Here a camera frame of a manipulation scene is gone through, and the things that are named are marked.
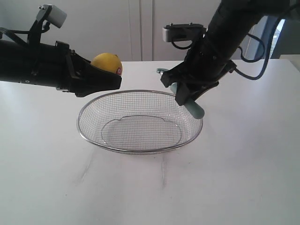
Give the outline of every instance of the lemon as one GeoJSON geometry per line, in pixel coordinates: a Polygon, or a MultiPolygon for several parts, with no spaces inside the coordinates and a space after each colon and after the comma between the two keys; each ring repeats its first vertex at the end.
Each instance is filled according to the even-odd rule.
{"type": "Polygon", "coordinates": [[[111,53],[102,53],[97,55],[91,64],[99,69],[122,75],[122,63],[117,55],[111,53]]]}

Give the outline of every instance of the white table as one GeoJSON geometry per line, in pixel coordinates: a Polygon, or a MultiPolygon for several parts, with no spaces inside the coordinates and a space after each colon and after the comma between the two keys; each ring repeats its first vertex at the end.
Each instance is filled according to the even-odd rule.
{"type": "MultiPolygon", "coordinates": [[[[257,75],[262,62],[236,61],[257,75]]],[[[164,90],[156,68],[124,62],[122,90],[164,90]]],[[[1,225],[298,225],[300,73],[271,60],[264,77],[236,73],[198,103],[200,136],[168,153],[132,156],[80,137],[96,96],[0,82],[1,225]]]]}

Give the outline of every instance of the teal object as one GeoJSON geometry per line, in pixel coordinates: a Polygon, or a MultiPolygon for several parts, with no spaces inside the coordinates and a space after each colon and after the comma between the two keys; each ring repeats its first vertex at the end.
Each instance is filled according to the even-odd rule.
{"type": "MultiPolygon", "coordinates": [[[[159,74],[163,74],[165,71],[167,71],[167,69],[164,68],[158,68],[156,70],[157,73],[159,74]]],[[[177,83],[173,83],[170,86],[171,91],[176,94],[177,92],[177,83]]],[[[189,113],[197,120],[203,119],[204,115],[205,115],[205,111],[204,109],[199,106],[194,100],[189,99],[184,106],[186,107],[186,109],[189,111],[189,113]]]]}

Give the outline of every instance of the mesh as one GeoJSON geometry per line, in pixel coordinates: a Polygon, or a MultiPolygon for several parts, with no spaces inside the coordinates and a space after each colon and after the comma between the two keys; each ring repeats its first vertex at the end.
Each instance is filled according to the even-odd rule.
{"type": "Polygon", "coordinates": [[[196,120],[175,96],[157,91],[121,91],[98,97],[80,112],[77,126],[88,141],[124,153],[156,153],[195,139],[196,120]]]}

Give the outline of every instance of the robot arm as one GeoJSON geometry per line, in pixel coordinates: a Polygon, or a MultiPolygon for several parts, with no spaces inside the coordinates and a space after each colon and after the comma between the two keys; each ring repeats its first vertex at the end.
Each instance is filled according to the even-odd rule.
{"type": "Polygon", "coordinates": [[[240,72],[230,60],[231,56],[264,15],[278,16],[278,23],[284,18],[298,20],[299,7],[298,0],[222,0],[208,30],[191,23],[166,26],[163,30],[165,41],[173,45],[181,40],[193,42],[184,62],[163,73],[162,83],[169,87],[177,82],[176,101],[184,105],[189,98],[196,100],[218,86],[219,79],[228,72],[236,71],[248,79],[259,79],[268,63],[274,34],[271,34],[265,65],[259,76],[250,77],[240,72]]]}
{"type": "Polygon", "coordinates": [[[59,8],[43,5],[29,31],[0,28],[0,34],[13,40],[0,40],[0,80],[56,87],[77,97],[119,89],[122,80],[119,75],[92,66],[90,61],[70,50],[68,44],[40,43],[42,33],[49,30],[50,24],[60,28],[66,17],[59,8]],[[16,34],[27,34],[27,42],[16,34]]]}

